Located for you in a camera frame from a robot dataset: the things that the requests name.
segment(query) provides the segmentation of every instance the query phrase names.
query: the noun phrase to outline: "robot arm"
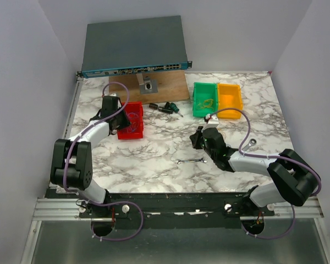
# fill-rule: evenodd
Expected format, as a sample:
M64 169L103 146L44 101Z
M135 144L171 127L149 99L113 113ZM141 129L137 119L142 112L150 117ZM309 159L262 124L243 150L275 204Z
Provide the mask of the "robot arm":
M92 178L92 149L107 136L114 135L117 130L130 125L124 111L117 114L114 118L107 120L107 122L99 122L101 119L115 113L121 106L120 98L116 94L103 96L102 108L90 119L86 127L88 128L92 125L94 126L92 129L86 132L86 129L83 129L80 133L67 140L58 139L55 142L50 175L50 180L53 184L63 187L63 174L67 153L72 142L79 137L73 148L73 159L70 159L67 170L68 188L75 188L78 194L95 203L106 204L108 202L107 191L101 188Z
M246 206L257 208L284 201L302 206L317 188L317 179L308 170L277 158L245 156L237 148L226 145L221 133L216 129L218 119L215 115L206 117L206 122L205 126L199 126L196 133L190 136L193 148L203 149L223 171L257 173L270 176L274 181L249 190L243 201ZM255 144L256 141L251 139L243 150L246 151ZM273 156L290 158L309 167L293 150L286 149Z

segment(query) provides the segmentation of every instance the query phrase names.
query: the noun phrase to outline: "black mounting bracket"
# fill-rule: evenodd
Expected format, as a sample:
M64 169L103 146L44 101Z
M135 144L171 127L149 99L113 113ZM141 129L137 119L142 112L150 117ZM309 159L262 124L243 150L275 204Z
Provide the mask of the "black mounting bracket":
M247 211L243 205L244 192L218 193L165 193L165 194L109 194L109 200L131 201L138 204L144 216L143 228L212 228L241 227L241 216L257 217L259 212L264 216L273 216L274 212L266 207ZM140 222L138 210L129 205L124 212L124 204L116 205L104 211L91 204L80 213L80 218L112 218L114 210L116 229L137 229Z

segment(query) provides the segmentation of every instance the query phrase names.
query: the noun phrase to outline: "wire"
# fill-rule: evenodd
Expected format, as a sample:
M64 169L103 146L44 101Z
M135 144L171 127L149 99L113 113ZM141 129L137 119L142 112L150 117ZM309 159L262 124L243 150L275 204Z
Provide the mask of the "wire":
M131 122L131 125L126 128L127 133L133 133L137 130L139 126L139 115L134 112L131 112L127 114L127 117Z
M214 103L214 99L206 99L203 101L203 103L200 102L199 104L197 104L196 108L197 109L211 108L214 111L214 108L212 107L213 103Z
M250 153L247 153L247 152L243 152L242 151L242 146L244 144L244 142L247 140L249 134L250 134L250 131L251 131L251 123L249 121L249 118L248 116L240 109L237 109L237 108L224 108L224 109L220 109L212 114L210 114L210 116L213 116L214 114L217 114L221 111L225 111L225 110L236 110L238 112L240 112L247 120L247 123L248 123L248 131L247 131L247 134L246 136L244 137L243 141L241 142L240 146L238 147L238 151L244 155L244 156L247 156L247 157L253 157L253 158L276 158L276 159L280 159L280 160L285 160L285 161L288 161L288 162L292 162L304 169L306 169L307 171L309 171L316 179L316 181L318 182L318 189L313 193L311 194L311 196L316 196L318 193L320 193L321 191L321 180L320 180L320 176L310 167L308 167L307 165L304 165L303 163L301 162L298 162L298 161L295 161L294 159L291 159L291 158L286 158L286 157L282 157L282 156L270 156L270 155L259 155L259 154L250 154Z
M103 236L97 236L94 233L94 225L92 225L91 230L93 232L93 237L97 237L97 238L99 238L101 240L107 240L107 241L125 241L125 240L128 240L128 239L131 239L131 238L135 237L142 230L143 222L144 222L143 212L142 212L142 209L136 203L134 203L134 202L127 202L127 201L111 202L111 203L106 203L106 204L100 204L100 203L89 201L89 203L90 204L93 204L93 205L101 206L101 207L112 206L112 205L119 205L119 204L133 205L134 207L136 207L138 209L139 213L141 214L141 223L140 223L137 231L135 233L133 233L132 235L126 236L125 238L105 238Z
M276 159L281 159L281 160L285 160L285 161L289 161L289 162L292 162L298 166L301 166L302 168L305 168L307 171L309 171L314 177L315 179L317 180L318 182L318 189L313 193L311 194L311 196L316 196L320 191L321 191L321 180L320 180L320 177L319 175L310 167L304 165L303 163L301 162L298 162L298 161L295 161L294 159L291 159L291 158L286 158L286 157L281 157L281 156L270 156L270 155L258 155L258 154L250 154L250 153L246 153L246 152L243 152L242 151L242 146L244 144L244 142L247 140L249 134L250 134L250 131L251 131L251 123L249 121L249 118L248 116L246 115L246 113L244 113L242 110L240 109L237 109L237 108L233 108L233 107L230 107L230 108L223 108L223 109L220 109L218 111L215 111L214 113L210 114L210 116L213 116L221 111L226 111L226 110L236 110L238 112L240 112L244 117L245 119L247 120L247 123L248 123L248 130L247 130L247 134L246 136L244 137L243 141L241 142L240 146L238 147L238 151L244 155L244 156L247 156L247 157L253 157L253 158L276 158ZM254 238L259 238L259 239L266 239L266 240L270 240L270 239L278 239L278 238L282 238L284 237L285 235L287 235L288 233L291 232L291 230L293 229L294 225L295 225L295 221L296 221L296 213L295 213L295 209L293 207L293 205L291 205L292 207L292 213L293 213L293 219L292 219L292 223L290 225L290 227L281 235L278 235L278 236L272 236L272 237L266 237L266 236L257 236L257 235L253 235L253 234L250 234L246 229L245 227L243 226L242 224L242 227L243 227L243 230L246 231L247 235L251 236L251 237L254 237Z
M125 88L126 93L127 93L126 102L125 102L125 104L124 104L120 109L118 109L115 113L109 115L108 117L105 117L105 118L99 120L98 122L95 122L93 125L87 126L87 127L81 132L81 134L80 134L79 136L77 136L77 137L74 139L74 141L72 142L72 144L71 144L71 146L70 146L70 149L69 149L69 151L68 151L68 153L67 153L67 157L66 157L66 161L65 161L65 167L64 167L64 174L63 174L63 187L64 187L64 190L67 191L67 192L78 192L77 189L72 189L72 190L70 190L70 189L68 189L68 187L67 187L67 170L68 170L69 161L70 161L70 159L71 159L72 150L73 150L74 146L76 145L76 142L77 142L77 141L78 141L83 135L85 135L89 130L91 130L93 127L95 127L96 125L99 125L99 124L105 122L106 120L108 120L108 119L110 119L110 118L113 118L114 116L116 116L116 115L119 114L120 112L122 112L123 109L125 109L126 105L128 104L128 101L129 101L129 98L130 98L129 91L128 91L127 87L126 87L124 84L120 83L120 82L116 82L116 81L109 82L109 83L103 88L103 92L102 92L103 96L104 96L104 92L105 92L106 87L108 87L108 86L111 85L111 84L118 84L118 85L121 85L122 87ZM128 239L133 238L134 236L136 236L136 235L140 232L140 230L142 229L142 227L143 227L143 221L144 221L144 219L143 219L143 212L142 212L141 208L140 208L137 204L135 204L134 202L122 201L122 202L112 202L112 203L102 204L102 203L96 203L96 202L93 202L93 201L89 201L89 203L90 203L90 204L93 204L93 205L96 205L96 206L101 206L101 207L112 206L112 205L118 205L118 204L131 204L131 205L135 206L135 207L138 209L138 211L140 212L140 214L141 214L141 223L140 223L140 225L139 225L139 227L138 227L138 230L137 230L133 235L127 236L127 237L125 237L125 238L116 238L116 239L112 239L112 238L109 238L109 239L108 239L108 238L103 238L103 237L100 238L100 237L98 237L98 238L100 238L100 239L102 239L102 240L109 240L109 241L124 241L124 240L128 240Z
M253 235L251 233L249 233L247 231L247 229L244 227L243 224L241 224L243 230L246 232L247 235L249 235L250 237L253 237L253 238L258 238L258 239L265 239L265 240L272 240L272 239L278 239L278 238L282 238L284 236L286 236L288 233L291 232L291 230L294 228L295 226L295 223L296 223L296 212L295 212L295 208L293 207L293 205L291 205L291 208L292 208L292 222L291 222L291 225L290 227L284 232L282 233L281 235L276 235L276 236L258 236L258 235Z

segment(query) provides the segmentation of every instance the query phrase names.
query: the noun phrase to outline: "marble tabletop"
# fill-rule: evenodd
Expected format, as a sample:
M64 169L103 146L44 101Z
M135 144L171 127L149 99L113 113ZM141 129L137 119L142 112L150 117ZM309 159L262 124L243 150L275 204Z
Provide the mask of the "marble tabletop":
M292 148L279 102L267 73L187 73L192 95L194 82L239 84L244 108L251 121L251 136L257 144L250 151L280 152ZM108 78L84 80L76 109L71 136L86 127L101 107L101 92ZM269 177L248 172L224 172L208 158L207 163L175 164L176 159L207 157L194 150L189 136L194 134L202 118L194 118L192 98L177 102L183 118L144 109L144 138L118 140L108 136L92 150L93 178L113 193L179 193L247 191L256 184L271 182ZM238 147L247 132L244 117L220 120L219 129L225 142Z

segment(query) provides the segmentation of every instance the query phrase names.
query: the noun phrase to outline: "screwdriver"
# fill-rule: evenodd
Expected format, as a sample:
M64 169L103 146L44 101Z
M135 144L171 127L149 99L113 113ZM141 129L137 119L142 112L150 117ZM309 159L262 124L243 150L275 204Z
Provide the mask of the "screwdriver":
M165 104L165 108L167 108L167 109L171 109L171 110L174 111L176 114L179 114L180 116L183 117L183 115L182 115L181 112L180 112L180 109L178 109L178 107L176 106L176 104L166 102L166 104Z
M160 112L167 113L167 114L172 114L173 113L172 109L166 108L166 107L159 107L156 103L150 103L149 108L152 108L152 109L155 109L155 110L158 109Z

